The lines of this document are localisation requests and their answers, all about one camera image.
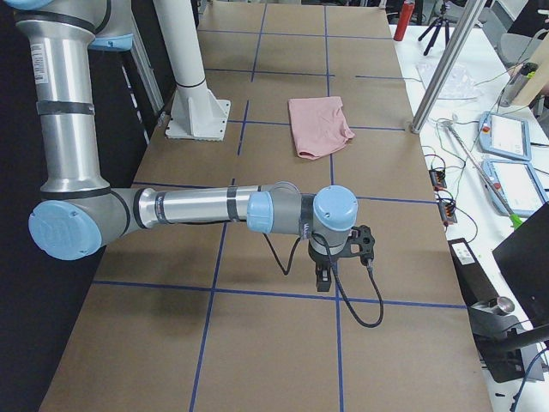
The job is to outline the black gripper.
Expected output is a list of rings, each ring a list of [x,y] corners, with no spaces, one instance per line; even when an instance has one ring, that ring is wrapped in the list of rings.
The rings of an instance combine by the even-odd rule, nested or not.
[[[315,263],[316,287],[319,293],[328,293],[331,289],[333,267],[340,258],[340,254],[330,256],[316,251],[312,245],[308,245],[309,257]]]

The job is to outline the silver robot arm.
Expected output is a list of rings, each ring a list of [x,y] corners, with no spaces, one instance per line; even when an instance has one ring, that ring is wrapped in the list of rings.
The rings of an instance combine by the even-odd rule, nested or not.
[[[361,228],[358,201],[331,185],[304,194],[295,185],[156,191],[114,189],[103,179],[88,62],[90,50],[133,45],[128,1],[14,1],[16,27],[30,45],[48,178],[28,219],[34,243],[76,260],[138,229],[158,225],[243,222],[264,236],[307,240],[317,290],[340,283],[336,263],[353,255]]]

